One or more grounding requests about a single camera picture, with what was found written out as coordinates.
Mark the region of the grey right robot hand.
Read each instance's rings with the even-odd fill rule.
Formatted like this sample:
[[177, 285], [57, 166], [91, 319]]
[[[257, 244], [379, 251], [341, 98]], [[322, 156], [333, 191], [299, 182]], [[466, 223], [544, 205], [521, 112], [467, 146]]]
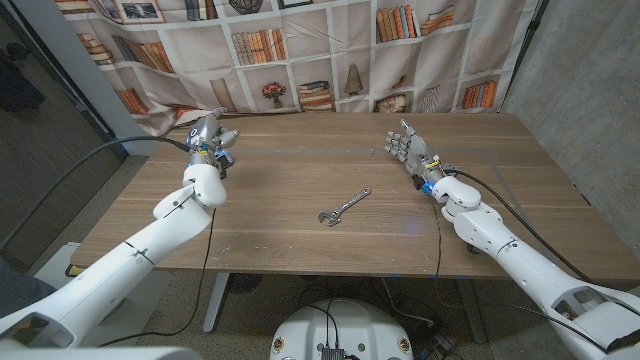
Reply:
[[384, 149], [405, 166], [415, 183], [420, 186], [437, 183], [444, 177], [440, 161], [431, 154], [424, 139], [404, 118], [400, 124], [404, 134], [390, 131]]

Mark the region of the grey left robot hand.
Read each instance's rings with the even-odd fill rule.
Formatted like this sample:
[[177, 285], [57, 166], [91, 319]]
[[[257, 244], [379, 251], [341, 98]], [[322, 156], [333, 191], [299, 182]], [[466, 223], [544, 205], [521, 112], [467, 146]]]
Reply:
[[225, 169], [233, 164], [228, 149], [235, 144], [239, 131], [229, 130], [220, 122], [220, 117], [227, 112], [227, 108], [219, 107], [197, 119], [186, 138], [189, 166], [208, 164]]

